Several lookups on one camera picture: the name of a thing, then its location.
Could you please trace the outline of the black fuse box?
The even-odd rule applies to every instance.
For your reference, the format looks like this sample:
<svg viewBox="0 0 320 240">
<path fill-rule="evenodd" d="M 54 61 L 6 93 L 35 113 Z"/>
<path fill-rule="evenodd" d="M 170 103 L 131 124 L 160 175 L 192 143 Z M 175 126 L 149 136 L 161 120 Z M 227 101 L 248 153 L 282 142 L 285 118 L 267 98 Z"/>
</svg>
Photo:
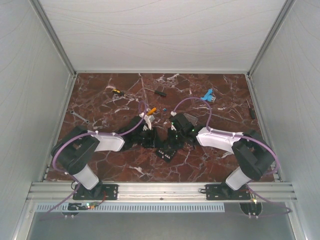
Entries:
<svg viewBox="0 0 320 240">
<path fill-rule="evenodd" d="M 166 163 L 170 163 L 172 161 L 172 159 L 174 158 L 174 156 L 177 153 L 177 149 L 165 149 L 165 148 L 158 148 L 155 151 L 155 155 L 157 157 L 159 157 L 161 160 L 165 161 Z"/>
</svg>

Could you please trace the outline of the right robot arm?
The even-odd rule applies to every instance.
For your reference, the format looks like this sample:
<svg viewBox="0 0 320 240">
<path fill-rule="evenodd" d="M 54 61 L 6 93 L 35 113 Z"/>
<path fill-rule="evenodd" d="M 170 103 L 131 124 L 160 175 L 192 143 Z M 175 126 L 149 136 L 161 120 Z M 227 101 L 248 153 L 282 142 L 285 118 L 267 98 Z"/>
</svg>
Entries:
<svg viewBox="0 0 320 240">
<path fill-rule="evenodd" d="M 260 180 L 267 174 L 277 155 L 254 130 L 249 132 L 229 132 L 209 126 L 193 125 L 183 113 L 170 113 L 169 146 L 183 148 L 191 146 L 211 147 L 231 153 L 238 167 L 208 194 L 217 195 L 223 200 L 231 200 L 245 184 Z"/>
</svg>

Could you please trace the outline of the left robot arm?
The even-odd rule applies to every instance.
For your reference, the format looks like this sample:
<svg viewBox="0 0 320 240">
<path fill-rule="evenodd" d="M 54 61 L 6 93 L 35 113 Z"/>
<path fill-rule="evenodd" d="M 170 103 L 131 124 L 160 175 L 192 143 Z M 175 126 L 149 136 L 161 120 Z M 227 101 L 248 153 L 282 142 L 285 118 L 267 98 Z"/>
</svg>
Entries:
<svg viewBox="0 0 320 240">
<path fill-rule="evenodd" d="M 95 152 L 128 151 L 135 145 L 155 148 L 161 144 L 152 129 L 153 115 L 141 113 L 135 116 L 127 126 L 116 132 L 99 133 L 85 126 L 76 126 L 51 150 L 52 165 L 59 163 L 67 174 L 77 182 L 77 195 L 86 199 L 98 199 L 105 187 L 102 181 L 89 167 L 88 162 Z"/>
</svg>

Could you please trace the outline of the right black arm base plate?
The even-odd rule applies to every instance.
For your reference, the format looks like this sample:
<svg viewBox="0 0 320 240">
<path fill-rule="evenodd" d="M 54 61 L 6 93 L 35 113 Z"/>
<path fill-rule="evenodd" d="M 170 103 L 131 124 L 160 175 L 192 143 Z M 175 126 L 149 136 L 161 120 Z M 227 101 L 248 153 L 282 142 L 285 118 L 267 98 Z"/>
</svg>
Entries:
<svg viewBox="0 0 320 240">
<path fill-rule="evenodd" d="M 251 199 L 250 191 L 243 185 L 233 190 L 224 182 L 221 184 L 206 184 L 201 190 L 210 201 L 248 201 Z"/>
</svg>

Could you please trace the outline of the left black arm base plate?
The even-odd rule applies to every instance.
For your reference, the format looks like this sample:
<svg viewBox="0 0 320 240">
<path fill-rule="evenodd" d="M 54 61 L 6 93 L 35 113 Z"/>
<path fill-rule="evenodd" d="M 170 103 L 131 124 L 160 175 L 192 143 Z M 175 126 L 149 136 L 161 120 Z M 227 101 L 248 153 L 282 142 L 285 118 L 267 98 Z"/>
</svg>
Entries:
<svg viewBox="0 0 320 240">
<path fill-rule="evenodd" d="M 86 189 L 80 186 L 76 193 L 73 194 L 73 200 L 100 201 L 100 200 L 117 200 L 119 186 L 117 184 L 99 183 L 92 189 Z"/>
</svg>

